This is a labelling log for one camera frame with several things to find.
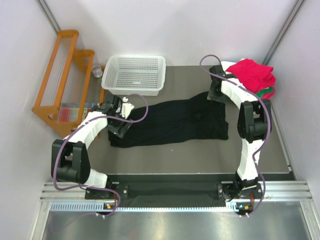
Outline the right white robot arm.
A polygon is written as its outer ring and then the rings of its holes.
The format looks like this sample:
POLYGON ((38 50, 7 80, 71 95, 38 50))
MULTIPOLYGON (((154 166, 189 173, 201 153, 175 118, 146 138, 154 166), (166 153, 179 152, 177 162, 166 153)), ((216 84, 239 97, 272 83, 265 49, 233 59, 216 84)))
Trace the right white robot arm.
POLYGON ((225 104, 231 100, 239 109, 237 131, 242 140, 241 158, 233 186, 224 188, 221 196, 231 201, 245 198, 258 187, 257 166, 261 147, 272 129, 271 103, 248 91, 233 75, 227 74, 222 64, 209 69, 211 86, 208 99, 225 104))

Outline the black t shirt blue logo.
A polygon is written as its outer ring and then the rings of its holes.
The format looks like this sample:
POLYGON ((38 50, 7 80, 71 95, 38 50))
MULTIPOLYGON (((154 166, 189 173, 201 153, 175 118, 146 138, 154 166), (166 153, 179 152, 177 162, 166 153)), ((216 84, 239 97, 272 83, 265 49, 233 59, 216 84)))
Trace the black t shirt blue logo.
POLYGON ((123 137, 109 132, 112 147, 131 148, 183 143, 188 140, 228 140, 226 105, 202 92, 189 99, 171 100, 131 112, 133 120, 123 137))

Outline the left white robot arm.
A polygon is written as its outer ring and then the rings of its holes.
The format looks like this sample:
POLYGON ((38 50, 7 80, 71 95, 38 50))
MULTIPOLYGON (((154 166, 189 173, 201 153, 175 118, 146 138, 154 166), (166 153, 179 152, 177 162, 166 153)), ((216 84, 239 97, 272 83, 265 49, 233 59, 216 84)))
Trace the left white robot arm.
POLYGON ((102 198, 114 191, 108 176, 91 168, 88 148, 103 129, 123 137, 132 124, 130 113, 135 106, 126 97, 109 95, 105 102, 93 106, 82 123, 64 139, 51 147, 51 176, 56 181, 95 187, 102 198))

